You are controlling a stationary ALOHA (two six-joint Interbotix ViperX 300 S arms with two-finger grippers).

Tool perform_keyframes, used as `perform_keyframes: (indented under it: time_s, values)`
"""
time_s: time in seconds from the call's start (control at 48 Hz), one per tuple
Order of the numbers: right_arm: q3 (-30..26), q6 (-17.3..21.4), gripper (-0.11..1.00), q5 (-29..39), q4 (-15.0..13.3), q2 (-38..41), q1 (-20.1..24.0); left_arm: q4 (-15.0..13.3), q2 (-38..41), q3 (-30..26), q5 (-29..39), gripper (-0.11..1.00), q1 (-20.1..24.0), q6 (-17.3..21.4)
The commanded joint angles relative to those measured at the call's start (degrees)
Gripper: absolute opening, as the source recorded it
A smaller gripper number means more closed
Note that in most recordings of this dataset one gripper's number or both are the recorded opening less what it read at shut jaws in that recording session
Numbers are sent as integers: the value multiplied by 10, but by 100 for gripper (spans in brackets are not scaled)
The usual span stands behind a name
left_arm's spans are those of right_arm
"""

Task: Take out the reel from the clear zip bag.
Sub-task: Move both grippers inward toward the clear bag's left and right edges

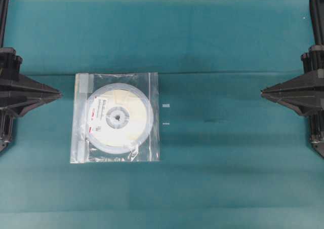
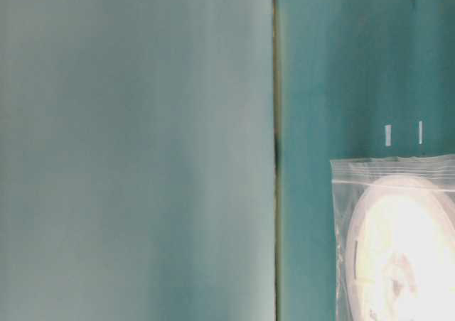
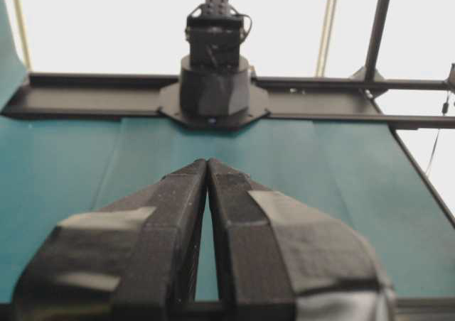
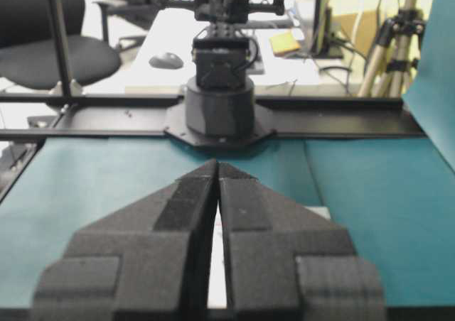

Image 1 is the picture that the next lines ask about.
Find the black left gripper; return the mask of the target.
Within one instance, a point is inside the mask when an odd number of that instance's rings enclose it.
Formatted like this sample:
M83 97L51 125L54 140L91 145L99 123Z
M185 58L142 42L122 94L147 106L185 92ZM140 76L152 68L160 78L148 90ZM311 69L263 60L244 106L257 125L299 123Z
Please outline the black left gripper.
M12 141L14 118L62 97L57 89L20 74L21 63L14 48L1 48L1 151Z

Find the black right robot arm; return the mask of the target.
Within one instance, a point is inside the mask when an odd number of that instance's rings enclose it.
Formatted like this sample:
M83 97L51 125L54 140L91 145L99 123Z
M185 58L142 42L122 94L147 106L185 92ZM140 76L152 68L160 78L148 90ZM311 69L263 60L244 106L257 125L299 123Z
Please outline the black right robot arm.
M312 148L323 156L323 0L309 0L315 44L301 55L304 73L261 91L269 101L307 117Z

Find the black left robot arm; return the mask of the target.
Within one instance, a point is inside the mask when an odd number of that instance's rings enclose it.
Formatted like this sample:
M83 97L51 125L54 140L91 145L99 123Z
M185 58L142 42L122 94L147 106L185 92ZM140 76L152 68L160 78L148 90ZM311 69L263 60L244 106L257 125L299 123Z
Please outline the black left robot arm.
M57 89L20 74L23 59L14 48L3 46L8 3L1 0L1 151L12 141L14 119L62 96Z

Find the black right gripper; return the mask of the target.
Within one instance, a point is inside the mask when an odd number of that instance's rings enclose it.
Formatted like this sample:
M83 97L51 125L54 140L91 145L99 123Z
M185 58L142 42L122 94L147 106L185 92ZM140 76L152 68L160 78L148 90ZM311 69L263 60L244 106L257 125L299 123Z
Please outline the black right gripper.
M323 148L323 45L313 45L301 55L304 75L263 89L261 96L287 107L299 116L308 116L310 142ZM283 92L307 90L311 92Z

